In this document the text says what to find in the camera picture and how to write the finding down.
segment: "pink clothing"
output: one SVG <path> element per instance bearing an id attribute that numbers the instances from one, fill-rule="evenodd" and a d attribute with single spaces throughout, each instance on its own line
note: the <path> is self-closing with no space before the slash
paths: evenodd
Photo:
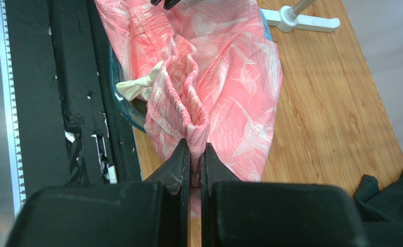
<path id="1" fill-rule="evenodd" d="M 192 185 L 199 187 L 199 158 L 210 142 L 241 180 L 259 181 L 282 70 L 256 1 L 183 0 L 170 11 L 145 0 L 96 3 L 125 80 L 149 75 L 163 61 L 143 89 L 151 90 L 144 127 L 159 156 L 168 159 L 186 138 Z"/>

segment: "wooden floor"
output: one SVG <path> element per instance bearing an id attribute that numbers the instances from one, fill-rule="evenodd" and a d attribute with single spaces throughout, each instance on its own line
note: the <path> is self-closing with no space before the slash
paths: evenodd
<path id="1" fill-rule="evenodd" d="M 259 0 L 279 10 L 298 0 Z M 275 136 L 263 181 L 337 185 L 353 194 L 363 174 L 380 187 L 397 180 L 403 155 L 341 0 L 316 1 L 303 14 L 338 17 L 334 33 L 271 27 L 284 80 Z M 136 131 L 142 172 L 162 161 L 147 135 Z M 200 246 L 200 220 L 192 220 Z"/>

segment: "black cloth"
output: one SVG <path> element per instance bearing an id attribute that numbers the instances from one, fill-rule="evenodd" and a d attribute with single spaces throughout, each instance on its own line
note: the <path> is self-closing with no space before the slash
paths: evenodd
<path id="1" fill-rule="evenodd" d="M 403 171 L 382 191 L 375 177 L 364 175 L 355 202 L 371 246 L 403 246 Z"/>

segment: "white wall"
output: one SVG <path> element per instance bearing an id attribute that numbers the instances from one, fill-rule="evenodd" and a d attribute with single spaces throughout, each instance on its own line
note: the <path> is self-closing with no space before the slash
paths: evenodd
<path id="1" fill-rule="evenodd" d="M 403 1 L 343 2 L 403 152 Z"/>

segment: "laundry basket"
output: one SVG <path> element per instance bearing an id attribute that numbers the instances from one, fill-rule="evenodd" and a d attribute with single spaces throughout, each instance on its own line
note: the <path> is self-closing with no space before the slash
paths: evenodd
<path id="1" fill-rule="evenodd" d="M 136 128 L 145 132 L 145 116 L 146 102 L 135 98 L 132 101 L 126 100 L 116 89 L 116 84 L 122 81 L 121 65 L 113 52 L 112 46 L 109 45 L 109 65 L 110 65 L 110 82 L 112 88 L 113 100 L 121 114 Z"/>

